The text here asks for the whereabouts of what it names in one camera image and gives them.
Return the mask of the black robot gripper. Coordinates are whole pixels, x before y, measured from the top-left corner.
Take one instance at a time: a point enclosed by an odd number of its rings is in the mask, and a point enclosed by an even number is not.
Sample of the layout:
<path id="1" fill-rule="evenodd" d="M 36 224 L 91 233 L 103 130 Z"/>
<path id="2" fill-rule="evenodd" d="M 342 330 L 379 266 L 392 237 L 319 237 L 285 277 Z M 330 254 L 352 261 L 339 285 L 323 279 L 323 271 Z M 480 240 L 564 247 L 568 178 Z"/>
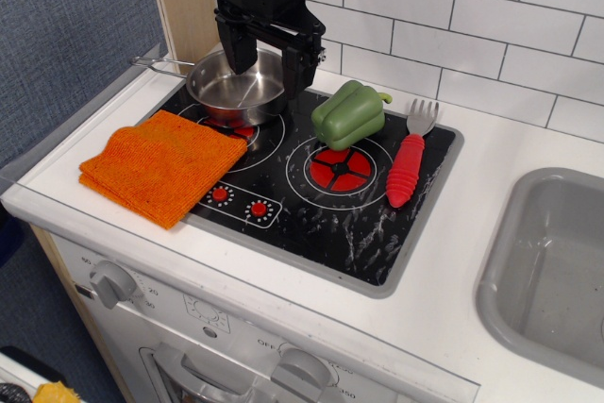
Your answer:
<path id="1" fill-rule="evenodd" d="M 219 38 L 236 75 L 257 62 L 257 41 L 262 41 L 285 49 L 282 75 L 288 99 L 297 97 L 313 83 L 326 28 L 310 13 L 306 1 L 217 0 Z"/>

